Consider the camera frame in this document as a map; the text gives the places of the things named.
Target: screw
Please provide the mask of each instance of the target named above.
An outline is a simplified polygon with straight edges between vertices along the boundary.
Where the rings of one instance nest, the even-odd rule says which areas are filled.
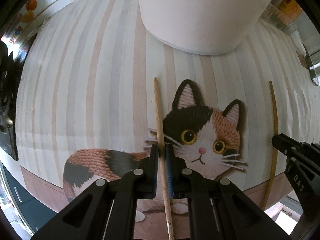
[[[98,187],[103,186],[106,183],[106,181],[104,179],[97,179],[96,180],[96,185]]]
[[[182,170],[182,173],[183,173],[184,175],[190,175],[190,174],[192,173],[192,170],[190,170],[190,169],[188,169],[188,168],[185,168],[185,169]]]
[[[143,174],[143,169],[135,169],[135,170],[133,171],[133,174],[134,174],[134,175],[142,175],[142,174]]]
[[[229,179],[227,179],[227,178],[222,178],[222,179],[220,179],[220,183],[222,184],[222,185],[229,185],[230,184],[230,180]]]

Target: cat nose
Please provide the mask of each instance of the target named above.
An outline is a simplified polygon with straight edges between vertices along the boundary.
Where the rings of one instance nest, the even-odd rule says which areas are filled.
[[[200,154],[205,154],[207,152],[207,149],[206,148],[203,148],[203,147],[200,147],[199,148],[199,153]]]

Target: cat paw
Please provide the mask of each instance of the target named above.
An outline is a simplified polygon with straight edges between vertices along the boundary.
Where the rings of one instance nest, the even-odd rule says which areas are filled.
[[[145,217],[146,216],[142,212],[140,212],[140,211],[136,212],[136,222],[140,222],[140,221],[144,220]]]
[[[171,211],[175,214],[185,214],[189,211],[189,209],[187,204],[174,203],[171,205]]]

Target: cat ear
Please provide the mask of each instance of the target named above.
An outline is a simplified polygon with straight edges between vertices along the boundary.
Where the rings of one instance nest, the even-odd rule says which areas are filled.
[[[228,119],[229,122],[237,126],[237,131],[239,130],[240,119],[242,116],[242,102],[238,99],[233,100],[227,107],[224,109],[222,115]]]
[[[201,96],[197,85],[186,79],[181,82],[172,103],[172,110],[201,105]]]

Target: drawer handle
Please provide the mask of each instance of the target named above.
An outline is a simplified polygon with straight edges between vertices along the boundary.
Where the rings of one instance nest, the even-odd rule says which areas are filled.
[[[14,191],[16,192],[16,194],[17,194],[17,197],[18,197],[18,200],[20,201],[20,203],[22,202],[22,200],[21,200],[21,198],[20,198],[20,196],[19,196],[19,193],[18,193],[18,190],[17,190],[17,188],[16,187],[13,187],[14,188]]]

